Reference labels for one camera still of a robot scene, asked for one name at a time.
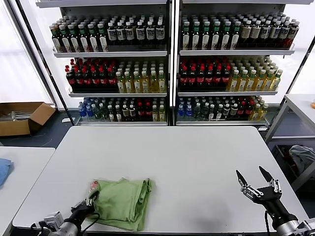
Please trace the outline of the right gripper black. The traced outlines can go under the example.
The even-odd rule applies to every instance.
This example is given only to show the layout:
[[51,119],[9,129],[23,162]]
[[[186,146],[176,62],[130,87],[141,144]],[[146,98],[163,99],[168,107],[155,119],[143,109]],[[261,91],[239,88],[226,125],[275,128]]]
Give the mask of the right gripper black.
[[279,227],[289,221],[298,221],[298,218],[289,213],[280,201],[282,189],[279,180],[274,179],[262,166],[259,166],[259,170],[267,183],[269,183],[269,186],[255,189],[249,185],[242,174],[236,170],[238,182],[241,186],[241,192],[249,199],[254,199],[254,203],[265,207],[267,213],[272,218],[273,227]]

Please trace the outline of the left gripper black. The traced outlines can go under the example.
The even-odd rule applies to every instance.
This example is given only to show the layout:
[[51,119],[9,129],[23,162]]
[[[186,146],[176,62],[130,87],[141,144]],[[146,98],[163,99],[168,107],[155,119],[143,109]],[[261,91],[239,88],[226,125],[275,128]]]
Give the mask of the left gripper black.
[[82,200],[71,208],[69,222],[75,225],[82,225],[83,221],[95,211],[94,202],[99,195],[99,191],[90,190],[85,200]]

